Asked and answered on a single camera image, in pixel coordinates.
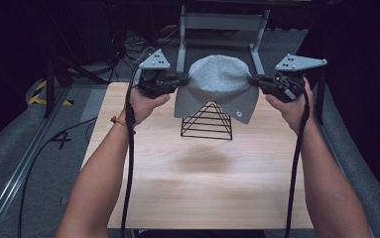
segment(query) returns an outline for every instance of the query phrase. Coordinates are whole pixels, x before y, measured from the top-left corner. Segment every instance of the wire pyramid stand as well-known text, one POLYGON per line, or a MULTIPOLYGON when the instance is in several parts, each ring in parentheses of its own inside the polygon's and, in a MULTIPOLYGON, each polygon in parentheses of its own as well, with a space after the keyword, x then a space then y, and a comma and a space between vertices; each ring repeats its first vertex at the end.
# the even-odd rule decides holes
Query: wire pyramid stand
POLYGON ((192 116, 183 118, 181 136, 231 141, 231 117, 216 102, 206 102, 192 116))

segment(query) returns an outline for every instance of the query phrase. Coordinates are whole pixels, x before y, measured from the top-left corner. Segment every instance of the baseball cap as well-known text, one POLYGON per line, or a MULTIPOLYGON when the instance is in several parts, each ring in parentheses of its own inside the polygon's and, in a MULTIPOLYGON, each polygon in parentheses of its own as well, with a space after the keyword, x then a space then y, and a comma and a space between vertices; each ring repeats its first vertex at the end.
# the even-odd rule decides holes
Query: baseball cap
POLYGON ((248 83, 250 75, 248 65, 237 58, 215 55, 197 60, 190 67, 189 84, 178 88, 174 116, 191 116, 213 101, 230 117, 248 124, 259 93, 248 83))

